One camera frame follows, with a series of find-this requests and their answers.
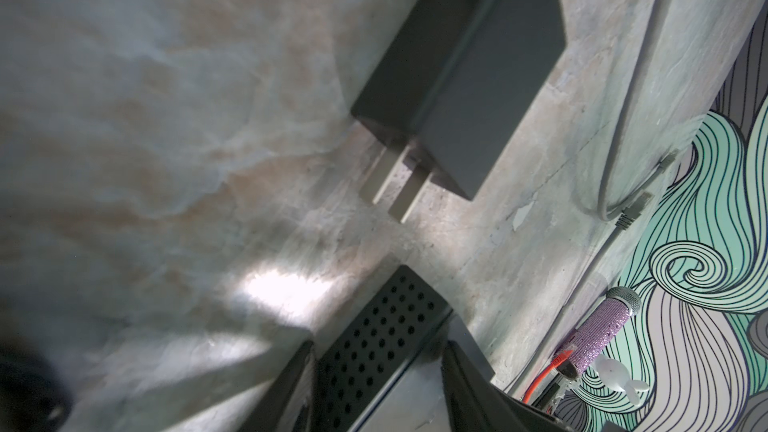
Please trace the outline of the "black power adapter with cable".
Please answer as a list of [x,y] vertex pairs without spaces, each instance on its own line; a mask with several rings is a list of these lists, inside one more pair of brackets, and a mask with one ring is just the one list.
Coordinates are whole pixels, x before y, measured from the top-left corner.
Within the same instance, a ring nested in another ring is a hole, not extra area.
[[560,0],[417,0],[354,101],[384,147],[361,188],[405,221],[426,185],[472,200],[567,44]]

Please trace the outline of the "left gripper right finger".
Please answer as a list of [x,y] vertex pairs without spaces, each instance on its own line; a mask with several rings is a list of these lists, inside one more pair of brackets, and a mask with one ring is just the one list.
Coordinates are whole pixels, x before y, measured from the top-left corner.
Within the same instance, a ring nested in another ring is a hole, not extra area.
[[565,432],[570,427],[486,381],[458,343],[448,341],[441,372],[452,431]]

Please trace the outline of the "black network switch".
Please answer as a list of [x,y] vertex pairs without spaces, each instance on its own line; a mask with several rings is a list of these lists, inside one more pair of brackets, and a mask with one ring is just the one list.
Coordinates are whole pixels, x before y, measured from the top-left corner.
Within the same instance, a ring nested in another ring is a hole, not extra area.
[[441,362],[450,341],[483,379],[494,377],[453,307],[399,266],[320,359],[314,430],[446,429]]

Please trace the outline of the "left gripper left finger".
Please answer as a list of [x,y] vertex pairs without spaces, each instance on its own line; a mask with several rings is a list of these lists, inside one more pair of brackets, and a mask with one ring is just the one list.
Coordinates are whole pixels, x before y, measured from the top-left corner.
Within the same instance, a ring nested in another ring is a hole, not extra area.
[[306,340],[237,431],[311,431],[316,391],[315,344]]

